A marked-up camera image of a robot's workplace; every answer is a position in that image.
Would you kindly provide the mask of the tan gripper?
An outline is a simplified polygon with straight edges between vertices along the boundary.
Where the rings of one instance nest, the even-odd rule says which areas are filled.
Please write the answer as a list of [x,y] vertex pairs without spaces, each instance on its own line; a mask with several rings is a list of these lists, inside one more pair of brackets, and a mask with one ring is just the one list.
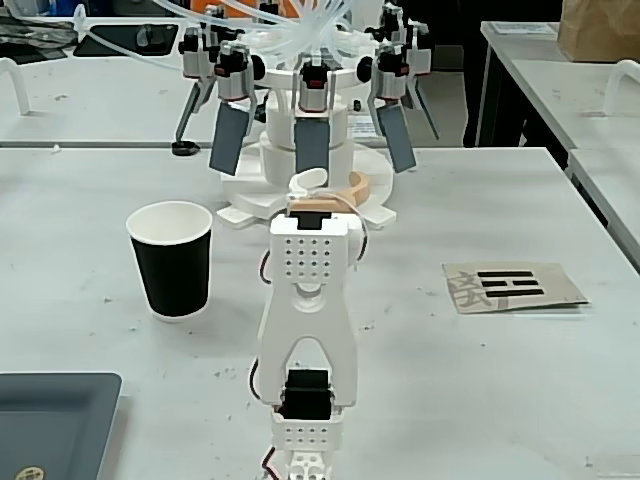
[[[328,181],[328,172],[323,168],[312,168],[293,175],[289,181],[290,196],[309,196]],[[340,195],[321,195],[292,200],[287,207],[287,214],[295,212],[340,213],[357,215],[357,208],[370,197],[371,179],[359,171],[349,174],[348,198]]]

